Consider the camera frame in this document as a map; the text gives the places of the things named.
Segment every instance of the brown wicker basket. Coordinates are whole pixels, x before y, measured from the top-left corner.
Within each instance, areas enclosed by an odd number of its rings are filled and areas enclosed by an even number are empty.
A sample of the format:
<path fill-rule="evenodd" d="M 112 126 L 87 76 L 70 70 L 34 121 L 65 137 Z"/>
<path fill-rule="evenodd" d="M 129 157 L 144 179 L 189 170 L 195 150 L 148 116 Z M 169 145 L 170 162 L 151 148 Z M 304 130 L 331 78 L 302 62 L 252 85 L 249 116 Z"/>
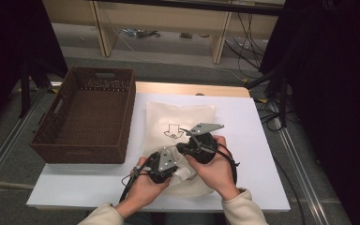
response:
<path fill-rule="evenodd" d="M 125 162 L 133 69 L 73 67 L 30 145 L 47 163 Z"/>

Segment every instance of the white sleeve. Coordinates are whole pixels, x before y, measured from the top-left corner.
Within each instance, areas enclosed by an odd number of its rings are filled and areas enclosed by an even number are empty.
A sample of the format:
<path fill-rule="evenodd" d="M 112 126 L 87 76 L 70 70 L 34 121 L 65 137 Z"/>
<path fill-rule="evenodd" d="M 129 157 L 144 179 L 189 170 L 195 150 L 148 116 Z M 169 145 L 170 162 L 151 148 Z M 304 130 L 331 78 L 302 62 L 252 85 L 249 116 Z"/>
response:
<path fill-rule="evenodd" d="M 124 219 L 119 213 L 111 207 L 108 203 L 101 205 L 95 209 L 86 219 L 84 219 L 79 225 L 122 225 Z"/>
<path fill-rule="evenodd" d="M 226 218 L 232 225 L 266 225 L 262 209 L 252 201 L 249 190 L 237 197 L 222 201 Z"/>

